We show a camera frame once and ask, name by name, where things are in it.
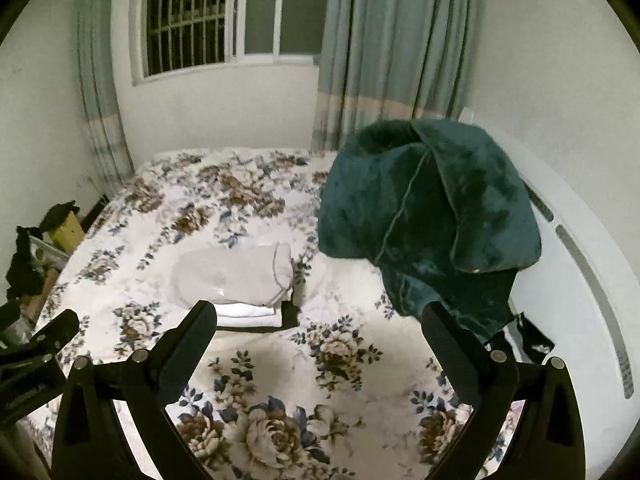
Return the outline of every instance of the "black bracket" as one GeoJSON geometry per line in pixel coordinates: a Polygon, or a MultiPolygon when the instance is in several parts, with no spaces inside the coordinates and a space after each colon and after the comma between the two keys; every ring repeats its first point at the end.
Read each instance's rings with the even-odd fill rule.
{"type": "Polygon", "coordinates": [[[515,400],[526,400],[519,424],[498,470],[487,478],[585,478],[580,413],[562,359],[551,357],[543,366],[489,353],[438,302],[424,308],[422,333],[460,400],[474,408],[429,480],[474,480],[515,400]]]}
{"type": "Polygon", "coordinates": [[[53,441],[53,480],[149,479],[122,431],[114,399],[126,401],[138,433],[164,480],[210,480],[184,445],[164,407],[180,398],[216,332],[215,307],[199,301],[156,346],[126,361],[94,365],[80,356],[60,402],[53,441]]]}
{"type": "MultiPolygon", "coordinates": [[[[20,316],[15,309],[6,321],[20,316]]],[[[65,310],[23,345],[0,350],[0,428],[62,393],[65,375],[56,355],[78,333],[78,316],[65,310]]]]}

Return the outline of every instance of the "curtain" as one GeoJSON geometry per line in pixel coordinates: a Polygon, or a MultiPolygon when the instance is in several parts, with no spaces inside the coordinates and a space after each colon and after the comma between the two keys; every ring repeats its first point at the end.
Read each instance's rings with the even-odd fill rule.
{"type": "Polygon", "coordinates": [[[111,65],[111,0],[76,0],[78,70],[84,131],[101,180],[112,197],[132,175],[133,165],[120,122],[111,65]]]}
{"type": "Polygon", "coordinates": [[[314,149],[379,118],[457,118],[478,0],[327,0],[314,149]]]}

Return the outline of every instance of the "dark green blanket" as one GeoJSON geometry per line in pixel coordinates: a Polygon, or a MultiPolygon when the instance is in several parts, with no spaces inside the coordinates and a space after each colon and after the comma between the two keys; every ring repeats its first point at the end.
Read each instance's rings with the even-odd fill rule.
{"type": "Polygon", "coordinates": [[[403,316],[441,300],[486,342],[513,319],[518,269],[540,257],[526,188],[481,128],[379,121],[348,139],[322,193],[320,250],[382,270],[403,316]]]}

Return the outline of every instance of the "bed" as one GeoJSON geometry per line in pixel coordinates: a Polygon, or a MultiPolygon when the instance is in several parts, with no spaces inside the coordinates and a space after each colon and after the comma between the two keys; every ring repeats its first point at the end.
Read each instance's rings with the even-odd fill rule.
{"type": "MultiPolygon", "coordinates": [[[[78,314],[80,332],[59,355],[65,371],[80,355],[124,360],[180,323],[187,311],[167,285],[178,254],[288,242],[298,326],[217,332],[167,407],[178,432],[215,479],[425,478],[470,407],[457,400],[419,323],[393,311],[378,270],[319,253],[315,212],[334,156],[188,150],[142,165],[69,260],[38,322],[64,308],[78,314]],[[237,418],[226,422],[229,408],[237,418]],[[257,440],[248,443],[248,432],[257,440]],[[277,433],[294,444],[276,467],[277,433]]],[[[59,401],[25,420],[47,456],[59,401]]],[[[497,468],[521,408],[512,406],[485,474],[497,468]]],[[[126,405],[117,409],[142,471],[158,478],[126,405]]]]}

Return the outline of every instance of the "folded towel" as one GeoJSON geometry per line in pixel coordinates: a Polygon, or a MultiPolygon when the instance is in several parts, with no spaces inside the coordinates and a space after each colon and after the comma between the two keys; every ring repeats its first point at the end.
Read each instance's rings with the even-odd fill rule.
{"type": "Polygon", "coordinates": [[[218,324],[229,327],[280,326],[280,304],[290,300],[292,281],[288,244],[190,251],[172,271],[175,303],[191,308],[210,301],[218,324]]]}
{"type": "Polygon", "coordinates": [[[220,305],[215,305],[216,312],[218,313],[218,326],[225,328],[244,328],[244,327],[276,327],[282,326],[282,310],[280,302],[275,307],[270,308],[269,314],[263,314],[262,316],[250,316],[250,317],[232,317],[223,316],[220,314],[220,305]]]}

